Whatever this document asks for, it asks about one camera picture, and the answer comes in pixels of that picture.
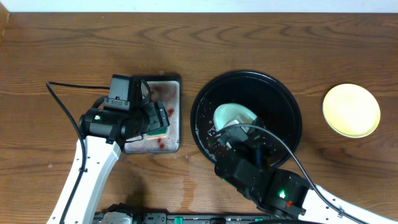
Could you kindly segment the mint green plate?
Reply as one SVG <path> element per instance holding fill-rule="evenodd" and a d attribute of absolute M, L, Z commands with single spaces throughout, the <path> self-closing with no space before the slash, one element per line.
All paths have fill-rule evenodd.
<path fill-rule="evenodd" d="M 233 124 L 252 124 L 257 119 L 250 109 L 237 103 L 219 105 L 213 114 L 214 126 L 217 131 Z"/>

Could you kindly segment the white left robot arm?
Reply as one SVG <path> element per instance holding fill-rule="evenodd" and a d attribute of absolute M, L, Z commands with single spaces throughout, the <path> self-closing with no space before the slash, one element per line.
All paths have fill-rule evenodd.
<path fill-rule="evenodd" d="M 78 132 L 71 171 L 49 223 L 91 223 L 106 180 L 122 153 L 176 152 L 180 144 L 179 107 L 162 101 L 131 106 L 107 98 L 75 125 Z"/>

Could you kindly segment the green scrubbing sponge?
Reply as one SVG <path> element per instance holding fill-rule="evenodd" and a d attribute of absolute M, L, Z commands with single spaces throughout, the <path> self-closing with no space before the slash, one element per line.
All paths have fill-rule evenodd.
<path fill-rule="evenodd" d="M 168 127 L 163 127 L 155 131 L 146 133 L 145 138 L 147 139 L 163 138 L 167 135 L 167 133 L 168 133 Z"/>

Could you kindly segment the yellow plate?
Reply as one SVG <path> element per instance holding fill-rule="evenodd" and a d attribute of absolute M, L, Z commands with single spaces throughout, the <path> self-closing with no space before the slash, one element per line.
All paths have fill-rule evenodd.
<path fill-rule="evenodd" d="M 369 136 L 381 120 L 376 98 L 367 89 L 351 83 L 330 89 L 323 99 L 322 112 L 329 127 L 348 138 Z"/>

